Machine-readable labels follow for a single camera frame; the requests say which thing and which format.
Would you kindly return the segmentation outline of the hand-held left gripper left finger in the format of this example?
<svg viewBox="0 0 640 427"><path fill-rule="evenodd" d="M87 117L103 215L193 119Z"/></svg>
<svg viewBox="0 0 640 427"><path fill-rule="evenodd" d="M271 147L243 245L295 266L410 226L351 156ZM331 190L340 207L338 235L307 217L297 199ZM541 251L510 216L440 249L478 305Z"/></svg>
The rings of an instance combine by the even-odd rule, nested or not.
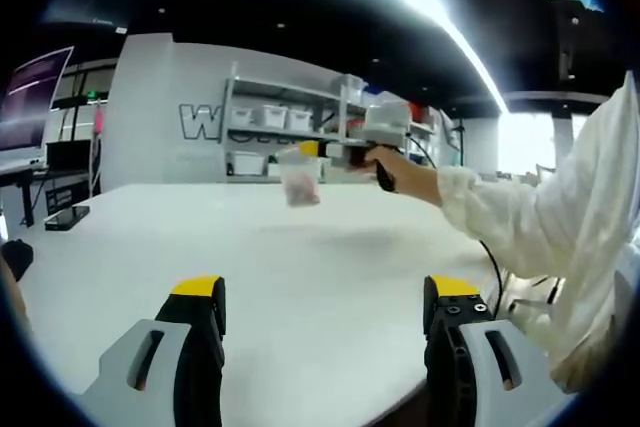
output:
<svg viewBox="0 0 640 427"><path fill-rule="evenodd" d="M180 282L153 319L99 359L82 394L98 426L220 426L226 288L221 276Z"/></svg>

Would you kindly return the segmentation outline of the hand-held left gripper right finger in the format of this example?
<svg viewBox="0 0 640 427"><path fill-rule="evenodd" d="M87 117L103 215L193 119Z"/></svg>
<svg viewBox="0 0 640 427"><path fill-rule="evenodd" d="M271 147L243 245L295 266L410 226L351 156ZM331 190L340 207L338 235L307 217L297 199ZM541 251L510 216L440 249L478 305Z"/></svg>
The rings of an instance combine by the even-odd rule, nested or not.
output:
<svg viewBox="0 0 640 427"><path fill-rule="evenodd" d="M428 276L423 290L428 426L549 426L568 404L547 357L495 320L478 290Z"/></svg>

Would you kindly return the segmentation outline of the person's right hand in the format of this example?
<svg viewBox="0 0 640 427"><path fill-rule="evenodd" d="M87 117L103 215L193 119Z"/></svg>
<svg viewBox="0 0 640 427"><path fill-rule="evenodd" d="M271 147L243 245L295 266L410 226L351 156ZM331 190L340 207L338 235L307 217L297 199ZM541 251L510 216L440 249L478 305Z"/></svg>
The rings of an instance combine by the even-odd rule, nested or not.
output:
<svg viewBox="0 0 640 427"><path fill-rule="evenodd" d="M395 180L396 193L420 199L436 207L442 206L438 172L433 168L421 167L384 146L374 147L365 156L366 167L376 163Z"/></svg>

